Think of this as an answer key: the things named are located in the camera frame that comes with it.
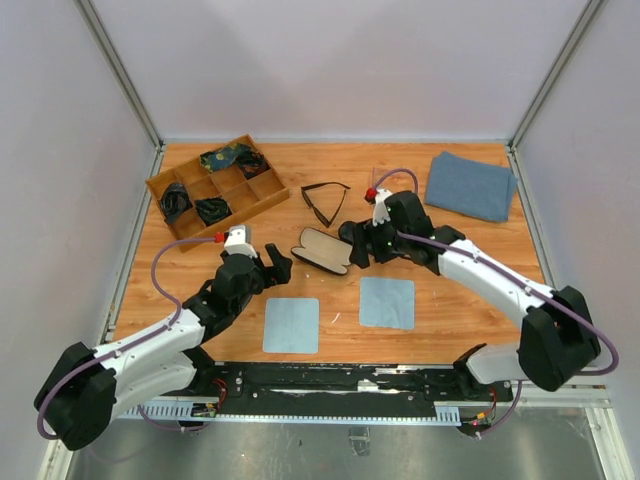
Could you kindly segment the left aluminium frame post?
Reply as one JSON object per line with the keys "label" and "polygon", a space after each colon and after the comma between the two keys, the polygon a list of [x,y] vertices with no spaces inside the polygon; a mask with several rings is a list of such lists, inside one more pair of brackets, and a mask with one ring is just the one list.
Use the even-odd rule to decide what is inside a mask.
{"label": "left aluminium frame post", "polygon": [[164,146],[162,136],[145,107],[94,2],[90,0],[74,0],[73,4],[78,9],[94,42],[102,53],[111,73],[114,75],[116,82],[121,88],[122,93],[147,137],[157,150],[161,150]]}

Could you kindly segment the black sunglasses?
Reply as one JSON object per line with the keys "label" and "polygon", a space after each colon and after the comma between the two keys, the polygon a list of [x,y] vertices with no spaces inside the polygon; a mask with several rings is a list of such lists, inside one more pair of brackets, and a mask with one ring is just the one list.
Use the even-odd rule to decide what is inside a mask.
{"label": "black sunglasses", "polygon": [[312,183],[300,188],[309,217],[324,228],[331,228],[336,223],[350,192],[350,186],[338,181]]}

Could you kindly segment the blue patterned rolled tie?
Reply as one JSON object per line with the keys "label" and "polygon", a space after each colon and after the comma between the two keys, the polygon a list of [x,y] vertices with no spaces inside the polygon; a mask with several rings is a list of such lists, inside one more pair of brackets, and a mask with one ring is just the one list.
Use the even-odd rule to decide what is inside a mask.
{"label": "blue patterned rolled tie", "polygon": [[233,142],[218,149],[202,153],[199,156],[199,162],[205,170],[212,173],[230,167],[239,157],[251,152],[252,149],[248,145]]}

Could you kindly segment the light blue cloth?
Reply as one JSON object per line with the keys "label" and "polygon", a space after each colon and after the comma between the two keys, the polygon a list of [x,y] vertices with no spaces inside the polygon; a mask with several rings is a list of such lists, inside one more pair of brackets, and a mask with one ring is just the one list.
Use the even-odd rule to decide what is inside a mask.
{"label": "light blue cloth", "polygon": [[413,330],[414,282],[364,277],[360,282],[359,324],[366,327]]}
{"label": "light blue cloth", "polygon": [[319,300],[270,298],[266,302],[263,351],[316,354],[319,349]]}

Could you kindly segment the right aluminium frame post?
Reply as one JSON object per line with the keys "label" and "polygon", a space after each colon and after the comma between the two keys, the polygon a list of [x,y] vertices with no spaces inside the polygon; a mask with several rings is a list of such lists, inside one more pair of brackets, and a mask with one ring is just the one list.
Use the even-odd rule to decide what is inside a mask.
{"label": "right aluminium frame post", "polygon": [[515,153],[524,140],[576,51],[607,4],[606,0],[589,0],[585,3],[514,133],[507,141],[506,146],[509,152]]}

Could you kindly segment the wooden divided organizer tray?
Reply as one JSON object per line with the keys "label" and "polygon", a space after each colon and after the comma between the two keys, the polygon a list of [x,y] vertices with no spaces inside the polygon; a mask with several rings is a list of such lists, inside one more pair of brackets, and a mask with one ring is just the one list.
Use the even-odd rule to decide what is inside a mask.
{"label": "wooden divided organizer tray", "polygon": [[[212,173],[200,165],[202,153],[233,142],[246,144],[262,153],[268,169],[246,179],[235,163]],[[160,198],[173,182],[185,185],[193,208],[183,213],[173,225],[168,225],[160,209]],[[286,185],[277,163],[248,134],[223,142],[167,144],[160,170],[146,181],[146,186],[151,199],[141,236],[141,247],[145,253],[174,240],[209,237],[233,225],[251,226],[254,234],[262,240],[269,233],[279,235],[290,228],[290,221],[285,215],[291,203],[291,189]],[[206,226],[196,212],[195,201],[215,197],[223,198],[229,204],[231,215]]]}

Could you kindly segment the aluminium front rail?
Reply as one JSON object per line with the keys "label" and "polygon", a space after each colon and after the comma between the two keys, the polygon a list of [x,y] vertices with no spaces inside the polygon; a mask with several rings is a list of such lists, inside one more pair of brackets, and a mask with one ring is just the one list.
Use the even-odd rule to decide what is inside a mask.
{"label": "aluminium front rail", "polygon": [[611,405],[602,385],[574,383],[554,393],[529,382],[481,386],[458,369],[426,365],[205,362],[184,386],[193,365],[162,365],[111,400],[83,402],[81,410],[188,426],[246,421],[479,427],[497,420],[514,399],[533,408]]}

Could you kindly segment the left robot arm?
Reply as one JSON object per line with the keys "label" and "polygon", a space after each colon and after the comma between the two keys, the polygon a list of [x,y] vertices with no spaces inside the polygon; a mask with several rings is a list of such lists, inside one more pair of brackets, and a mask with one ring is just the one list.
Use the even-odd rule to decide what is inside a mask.
{"label": "left robot arm", "polygon": [[228,329],[253,297],[291,279],[292,260],[273,243],[265,249],[269,265],[250,246],[225,248],[211,279],[177,301],[172,315],[133,335],[97,347],[68,346],[34,399],[39,435],[76,451],[159,395],[207,393],[213,361],[202,344]]}

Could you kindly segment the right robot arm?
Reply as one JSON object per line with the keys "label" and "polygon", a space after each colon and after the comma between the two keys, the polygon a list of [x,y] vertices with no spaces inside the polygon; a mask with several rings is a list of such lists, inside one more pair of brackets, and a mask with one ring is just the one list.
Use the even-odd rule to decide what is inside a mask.
{"label": "right robot arm", "polygon": [[489,384],[530,381],[553,392],[586,373],[601,353],[600,338],[587,302],[577,289],[537,283],[496,261],[463,233],[436,227],[418,196],[409,191],[369,190],[371,219],[346,221],[341,240],[351,245],[349,261],[362,269],[371,263],[408,260],[452,280],[504,313],[520,331],[514,344],[479,344],[459,357],[455,392],[474,400]]}

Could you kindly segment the folded blue towel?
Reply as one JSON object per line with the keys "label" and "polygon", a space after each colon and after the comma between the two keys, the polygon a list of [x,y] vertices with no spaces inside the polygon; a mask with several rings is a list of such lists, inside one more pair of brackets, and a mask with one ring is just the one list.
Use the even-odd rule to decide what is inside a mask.
{"label": "folded blue towel", "polygon": [[507,167],[442,152],[432,161],[424,202],[472,218],[504,223],[509,219],[517,183]]}

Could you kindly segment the aluminium frame post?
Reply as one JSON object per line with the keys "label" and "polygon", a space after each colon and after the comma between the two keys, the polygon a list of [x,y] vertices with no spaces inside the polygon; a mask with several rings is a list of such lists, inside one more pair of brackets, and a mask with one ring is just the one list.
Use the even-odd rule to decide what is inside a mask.
{"label": "aluminium frame post", "polygon": [[585,3],[514,133],[507,141],[506,146],[509,152],[515,153],[524,140],[576,51],[607,4],[606,0],[589,0]]}
{"label": "aluminium frame post", "polygon": [[157,150],[161,150],[164,146],[162,136],[145,107],[94,2],[90,0],[74,0],[73,4],[78,9],[94,42],[102,53],[111,73],[114,75],[116,82],[121,88],[122,93],[147,137]]}

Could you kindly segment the black orange rolled tie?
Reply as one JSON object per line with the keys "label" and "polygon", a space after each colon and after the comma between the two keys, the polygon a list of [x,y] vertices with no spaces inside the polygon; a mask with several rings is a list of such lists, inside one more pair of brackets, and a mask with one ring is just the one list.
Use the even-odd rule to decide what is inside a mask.
{"label": "black orange rolled tie", "polygon": [[246,179],[252,179],[268,169],[264,155],[254,150],[240,153],[236,157],[235,164]]}

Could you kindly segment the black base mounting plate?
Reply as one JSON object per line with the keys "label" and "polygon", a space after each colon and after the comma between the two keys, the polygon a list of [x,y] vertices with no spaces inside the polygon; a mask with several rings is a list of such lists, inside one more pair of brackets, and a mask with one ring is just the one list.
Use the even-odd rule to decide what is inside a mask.
{"label": "black base mounting plate", "polygon": [[505,380],[481,385],[451,366],[218,362],[194,387],[169,396],[213,399],[223,414],[295,417],[422,417],[438,402],[491,406],[513,399]]}

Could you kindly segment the black striped rolled tie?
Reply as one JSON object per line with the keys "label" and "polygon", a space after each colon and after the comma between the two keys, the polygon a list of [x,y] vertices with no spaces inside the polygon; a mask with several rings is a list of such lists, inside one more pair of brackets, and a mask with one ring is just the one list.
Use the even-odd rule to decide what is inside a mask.
{"label": "black striped rolled tie", "polygon": [[173,225],[183,213],[192,208],[188,191],[180,182],[169,184],[160,198],[160,209],[168,225]]}

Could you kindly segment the black dotted rolled tie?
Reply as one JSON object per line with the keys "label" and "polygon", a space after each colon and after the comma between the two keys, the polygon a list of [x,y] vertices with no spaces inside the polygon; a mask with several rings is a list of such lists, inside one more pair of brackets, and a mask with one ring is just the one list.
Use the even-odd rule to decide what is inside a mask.
{"label": "black dotted rolled tie", "polygon": [[216,224],[231,215],[229,204],[220,197],[198,199],[196,212],[206,226]]}

